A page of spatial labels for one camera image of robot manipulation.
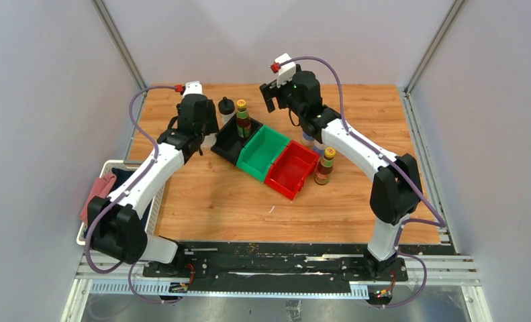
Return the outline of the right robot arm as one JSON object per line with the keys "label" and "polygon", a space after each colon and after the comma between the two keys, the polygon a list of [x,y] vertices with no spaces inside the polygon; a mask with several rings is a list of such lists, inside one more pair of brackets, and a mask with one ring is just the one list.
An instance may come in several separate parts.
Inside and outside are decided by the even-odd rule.
{"label": "right robot arm", "polygon": [[290,110],[307,135],[335,148],[371,180],[369,205],[376,222],[361,266],[369,278],[384,278],[397,257],[401,224],[420,203],[422,185],[416,159],[410,154],[398,156],[356,131],[343,114],[324,104],[320,82],[311,71],[298,71],[285,82],[274,80],[259,89],[268,112]]}

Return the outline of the red label sauce bottle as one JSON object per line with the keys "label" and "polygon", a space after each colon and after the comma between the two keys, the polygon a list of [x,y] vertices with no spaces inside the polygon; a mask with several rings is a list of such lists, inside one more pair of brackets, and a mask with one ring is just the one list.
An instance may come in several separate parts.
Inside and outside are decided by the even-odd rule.
{"label": "red label sauce bottle", "polygon": [[334,158],[336,150],[333,147],[327,147],[324,154],[319,159],[315,173],[314,180],[318,185],[325,185],[330,180],[330,175],[334,168]]}

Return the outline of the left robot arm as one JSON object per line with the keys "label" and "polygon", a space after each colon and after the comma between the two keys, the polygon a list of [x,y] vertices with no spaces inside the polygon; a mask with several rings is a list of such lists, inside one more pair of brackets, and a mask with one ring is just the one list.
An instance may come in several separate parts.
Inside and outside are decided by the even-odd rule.
{"label": "left robot arm", "polygon": [[91,250],[121,264],[159,262],[162,271],[178,277],[186,269],[186,259],[178,254],[177,242],[149,235],[140,216],[162,185],[186,165],[207,136],[217,133],[218,123],[213,101],[202,93],[183,93],[178,114],[169,128],[155,141],[149,157],[118,189],[107,197],[93,197],[87,206],[85,257],[96,273],[107,274],[91,258]]}

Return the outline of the squeeze bottle black cap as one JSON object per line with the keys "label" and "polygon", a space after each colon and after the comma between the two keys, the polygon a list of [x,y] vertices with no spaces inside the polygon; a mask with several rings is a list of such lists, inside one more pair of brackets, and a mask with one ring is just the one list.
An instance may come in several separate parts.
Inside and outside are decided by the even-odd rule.
{"label": "squeeze bottle black cap", "polygon": [[211,133],[204,137],[203,142],[201,143],[202,148],[211,148],[216,143],[216,133]]}
{"label": "squeeze bottle black cap", "polygon": [[218,102],[218,111],[220,113],[222,125],[226,125],[236,112],[236,107],[233,100],[227,97],[222,97],[222,99]]}

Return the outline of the green label sauce bottle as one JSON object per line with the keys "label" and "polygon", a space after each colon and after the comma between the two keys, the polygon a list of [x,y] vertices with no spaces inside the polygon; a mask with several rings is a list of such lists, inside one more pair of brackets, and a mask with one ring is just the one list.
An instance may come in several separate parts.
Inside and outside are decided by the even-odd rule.
{"label": "green label sauce bottle", "polygon": [[243,138],[249,138],[251,134],[251,118],[244,99],[236,101],[236,127],[238,135]]}

